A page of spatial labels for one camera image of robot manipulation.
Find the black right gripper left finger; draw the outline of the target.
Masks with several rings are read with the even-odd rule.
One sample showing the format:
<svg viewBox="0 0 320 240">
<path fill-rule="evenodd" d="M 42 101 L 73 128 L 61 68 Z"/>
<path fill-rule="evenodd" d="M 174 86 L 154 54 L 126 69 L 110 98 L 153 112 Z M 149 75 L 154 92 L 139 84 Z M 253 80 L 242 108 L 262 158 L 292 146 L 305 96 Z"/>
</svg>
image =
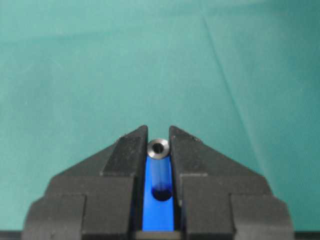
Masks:
<svg viewBox="0 0 320 240">
<path fill-rule="evenodd" d="M 51 178 L 30 206 L 24 240 L 128 240 L 142 229 L 148 127 Z"/>
</svg>

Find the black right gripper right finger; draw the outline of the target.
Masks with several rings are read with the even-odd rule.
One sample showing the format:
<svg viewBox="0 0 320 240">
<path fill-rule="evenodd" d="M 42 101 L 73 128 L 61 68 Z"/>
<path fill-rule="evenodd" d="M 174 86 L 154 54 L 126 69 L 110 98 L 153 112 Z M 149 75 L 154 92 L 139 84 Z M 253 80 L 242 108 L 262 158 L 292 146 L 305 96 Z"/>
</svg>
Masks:
<svg viewBox="0 0 320 240">
<path fill-rule="evenodd" d="M 264 176 L 176 126 L 169 143 L 184 239 L 294 239 L 288 207 Z"/>
</svg>

